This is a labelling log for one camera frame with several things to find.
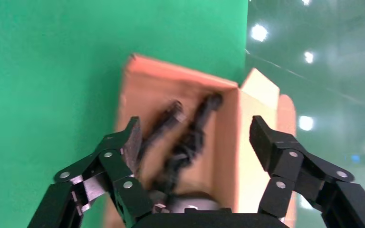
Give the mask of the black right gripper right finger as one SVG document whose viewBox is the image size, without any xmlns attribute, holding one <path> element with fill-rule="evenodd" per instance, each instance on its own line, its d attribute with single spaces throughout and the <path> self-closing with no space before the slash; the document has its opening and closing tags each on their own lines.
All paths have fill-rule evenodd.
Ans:
<svg viewBox="0 0 365 228">
<path fill-rule="evenodd" d="M 262 116 L 250 124 L 250 144 L 270 180 L 258 212 L 285 217 L 292 192 L 321 212 L 328 228 L 365 228 L 365 190 L 354 175 L 309 153 L 291 134 L 271 129 Z"/>
</svg>

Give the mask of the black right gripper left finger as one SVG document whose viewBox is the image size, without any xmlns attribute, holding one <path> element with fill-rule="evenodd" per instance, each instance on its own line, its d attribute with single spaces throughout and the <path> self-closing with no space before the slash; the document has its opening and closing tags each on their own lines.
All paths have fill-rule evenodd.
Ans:
<svg viewBox="0 0 365 228">
<path fill-rule="evenodd" d="M 153 202 L 136 178 L 141 142 L 137 116 L 124 130 L 105 135 L 90 155 L 55 174 L 29 227 L 78 228 L 84 213 L 104 194 L 110 196 L 127 228 L 152 214 Z"/>
</svg>

